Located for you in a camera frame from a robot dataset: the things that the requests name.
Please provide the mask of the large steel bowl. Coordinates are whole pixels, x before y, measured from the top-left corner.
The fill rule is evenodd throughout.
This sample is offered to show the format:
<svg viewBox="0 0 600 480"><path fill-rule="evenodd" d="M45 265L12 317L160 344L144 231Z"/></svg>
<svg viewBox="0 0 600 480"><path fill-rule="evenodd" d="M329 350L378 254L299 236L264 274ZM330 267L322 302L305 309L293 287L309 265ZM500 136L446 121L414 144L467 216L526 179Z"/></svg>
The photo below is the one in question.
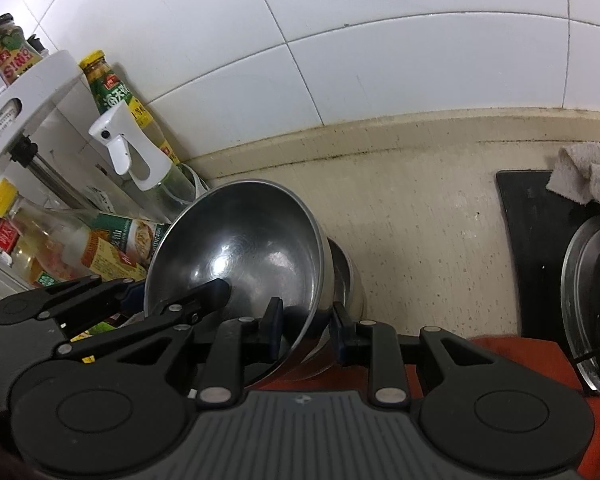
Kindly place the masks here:
<svg viewBox="0 0 600 480"><path fill-rule="evenodd" d="M239 180L214 188L166 231L148 270L150 299L222 278L230 299L221 320L264 315L272 297L283 300L283 344L272 365L252 364L254 385L296 364L289 348L299 331L294 307L317 285L318 236L323 232L301 198L275 182Z"/></svg>

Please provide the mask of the seasoning packet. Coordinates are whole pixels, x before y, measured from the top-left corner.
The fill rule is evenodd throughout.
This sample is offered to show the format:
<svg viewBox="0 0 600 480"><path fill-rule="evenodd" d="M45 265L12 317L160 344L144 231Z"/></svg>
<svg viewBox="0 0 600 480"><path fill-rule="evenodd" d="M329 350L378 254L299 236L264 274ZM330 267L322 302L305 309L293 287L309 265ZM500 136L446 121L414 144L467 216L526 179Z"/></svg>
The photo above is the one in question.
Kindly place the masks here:
<svg viewBox="0 0 600 480"><path fill-rule="evenodd" d="M135 219L100 212L87 224L104 240L108 240L133 261L147 268L158 249L169 223Z"/></svg>

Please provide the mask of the red label soy sauce bottle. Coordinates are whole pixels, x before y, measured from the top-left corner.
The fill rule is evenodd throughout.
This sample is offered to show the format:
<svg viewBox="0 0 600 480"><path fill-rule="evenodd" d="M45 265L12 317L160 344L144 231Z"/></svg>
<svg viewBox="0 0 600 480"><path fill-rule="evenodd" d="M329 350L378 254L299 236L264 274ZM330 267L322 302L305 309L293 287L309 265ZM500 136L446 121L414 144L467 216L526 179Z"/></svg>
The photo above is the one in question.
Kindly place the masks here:
<svg viewBox="0 0 600 480"><path fill-rule="evenodd" d="M99 276L104 282L143 281L145 269L67 211L18 200L0 214L32 248L42 268L59 281Z"/></svg>

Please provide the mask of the white spray bottle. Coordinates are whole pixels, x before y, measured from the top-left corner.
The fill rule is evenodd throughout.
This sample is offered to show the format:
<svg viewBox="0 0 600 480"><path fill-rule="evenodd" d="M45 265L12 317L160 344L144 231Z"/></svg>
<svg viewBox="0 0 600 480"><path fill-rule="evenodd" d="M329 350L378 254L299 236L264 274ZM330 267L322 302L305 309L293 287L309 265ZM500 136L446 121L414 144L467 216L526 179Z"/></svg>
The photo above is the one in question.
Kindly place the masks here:
<svg viewBox="0 0 600 480"><path fill-rule="evenodd" d="M173 221L197 199L193 185L140 130L124 101L102 114L88 133L106 148L116 173L131 178L159 217Z"/></svg>

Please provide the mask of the white round turntable tray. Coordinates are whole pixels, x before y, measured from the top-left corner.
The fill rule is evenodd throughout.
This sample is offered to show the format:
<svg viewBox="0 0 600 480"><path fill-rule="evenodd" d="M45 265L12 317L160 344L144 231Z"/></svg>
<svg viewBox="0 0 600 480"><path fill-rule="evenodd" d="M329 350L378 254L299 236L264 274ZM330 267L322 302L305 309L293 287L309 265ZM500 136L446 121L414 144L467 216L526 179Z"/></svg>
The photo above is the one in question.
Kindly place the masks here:
<svg viewBox="0 0 600 480"><path fill-rule="evenodd" d="M191 166L187 165L185 162L180 162L178 164L178 168L180 168L181 172L195 188L197 198L203 196L209 191L209 185L203 178L198 176L196 171L193 170Z"/></svg>

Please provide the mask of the black gas stove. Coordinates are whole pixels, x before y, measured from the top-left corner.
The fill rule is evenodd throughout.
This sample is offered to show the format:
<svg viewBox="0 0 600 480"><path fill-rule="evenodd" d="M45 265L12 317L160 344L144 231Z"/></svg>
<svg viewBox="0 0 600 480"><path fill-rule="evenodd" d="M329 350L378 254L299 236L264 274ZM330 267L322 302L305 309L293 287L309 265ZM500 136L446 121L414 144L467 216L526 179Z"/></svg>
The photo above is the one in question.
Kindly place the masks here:
<svg viewBox="0 0 600 480"><path fill-rule="evenodd" d="M495 176L512 251L522 336L554 341L600 394L600 204L547 189L547 170Z"/></svg>

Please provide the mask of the white upper turntable shelf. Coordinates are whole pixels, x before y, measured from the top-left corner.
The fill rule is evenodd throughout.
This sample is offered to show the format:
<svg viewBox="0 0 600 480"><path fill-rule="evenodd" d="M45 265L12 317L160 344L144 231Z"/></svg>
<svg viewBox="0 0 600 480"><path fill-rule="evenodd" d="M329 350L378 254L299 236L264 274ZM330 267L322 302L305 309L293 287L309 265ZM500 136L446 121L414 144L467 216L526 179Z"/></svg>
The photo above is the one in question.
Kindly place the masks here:
<svg viewBox="0 0 600 480"><path fill-rule="evenodd" d="M35 64L0 95L0 114L15 103L18 113L0 130L0 161L20 134L31 134L80 81L78 62L67 50L59 50Z"/></svg>

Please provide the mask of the grey rag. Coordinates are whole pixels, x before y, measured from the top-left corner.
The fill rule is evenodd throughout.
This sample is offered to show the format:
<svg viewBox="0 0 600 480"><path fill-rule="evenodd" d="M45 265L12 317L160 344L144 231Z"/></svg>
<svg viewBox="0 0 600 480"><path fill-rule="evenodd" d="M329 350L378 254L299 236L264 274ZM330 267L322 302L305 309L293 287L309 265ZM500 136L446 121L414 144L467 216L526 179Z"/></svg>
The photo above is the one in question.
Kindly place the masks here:
<svg viewBox="0 0 600 480"><path fill-rule="evenodd" d="M580 205L600 204L600 142L560 148L546 188Z"/></svg>

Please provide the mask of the red label jar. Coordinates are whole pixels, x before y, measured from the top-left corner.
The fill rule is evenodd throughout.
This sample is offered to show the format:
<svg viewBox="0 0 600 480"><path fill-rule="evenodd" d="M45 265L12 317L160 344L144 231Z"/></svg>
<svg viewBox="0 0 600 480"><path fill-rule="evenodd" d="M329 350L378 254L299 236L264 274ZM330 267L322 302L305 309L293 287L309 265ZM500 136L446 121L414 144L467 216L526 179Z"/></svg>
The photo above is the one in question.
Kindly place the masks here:
<svg viewBox="0 0 600 480"><path fill-rule="evenodd" d="M0 72L6 82L12 84L42 59L42 55L27 42L12 14L0 15Z"/></svg>

